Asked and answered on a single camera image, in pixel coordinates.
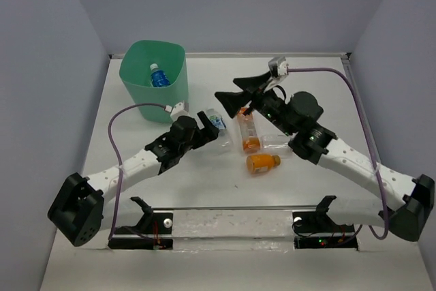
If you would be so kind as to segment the white green label bottle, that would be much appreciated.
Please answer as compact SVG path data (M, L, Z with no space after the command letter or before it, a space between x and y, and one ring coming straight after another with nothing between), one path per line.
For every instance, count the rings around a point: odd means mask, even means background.
M214 108L206 110L209 121L219 130L218 137L211 143L211 149L216 154L224 154L232 150L232 139L222 115Z

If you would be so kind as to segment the blue label plastic bottle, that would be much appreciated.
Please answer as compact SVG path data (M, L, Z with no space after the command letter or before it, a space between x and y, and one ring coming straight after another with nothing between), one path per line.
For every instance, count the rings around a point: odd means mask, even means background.
M152 87L169 87L170 81L166 76L166 73L156 63L150 64L150 80Z

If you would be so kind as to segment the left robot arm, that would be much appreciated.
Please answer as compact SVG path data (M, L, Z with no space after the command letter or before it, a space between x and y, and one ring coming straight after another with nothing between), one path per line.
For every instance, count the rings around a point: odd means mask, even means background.
M69 175L55 196L48 218L74 246L88 243L102 228L104 208L111 200L146 179L157 177L180 162L186 152L216 140L219 129L204 112L203 127L190 116L179 116L168 132L120 164L87 177Z

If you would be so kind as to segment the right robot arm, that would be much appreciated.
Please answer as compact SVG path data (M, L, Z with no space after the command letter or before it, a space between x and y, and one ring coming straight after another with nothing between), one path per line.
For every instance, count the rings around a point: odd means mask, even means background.
M376 201L326 196L313 215L315 226L329 231L336 225L385 227L400 239L416 242L435 205L435 182L422 174L411 177L368 158L349 146L317 120L323 108L316 98L299 91L289 101L274 92L282 76L269 73L235 78L236 92L218 91L215 97L230 117L240 111L256 111L287 136L295 155L349 179L374 196Z

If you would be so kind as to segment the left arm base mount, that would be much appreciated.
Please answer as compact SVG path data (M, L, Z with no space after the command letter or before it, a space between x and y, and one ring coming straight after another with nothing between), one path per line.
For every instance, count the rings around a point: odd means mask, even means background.
M141 208L142 216L133 226L116 228L114 236L108 241L108 247L122 250L173 249L174 213L155 210L137 196L130 200Z

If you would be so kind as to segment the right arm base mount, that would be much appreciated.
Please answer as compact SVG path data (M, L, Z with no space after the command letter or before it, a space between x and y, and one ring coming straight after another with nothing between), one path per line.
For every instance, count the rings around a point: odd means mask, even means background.
M325 196L312 211L292 213L295 249L354 249L358 250L353 225L338 225L327 216L336 196Z

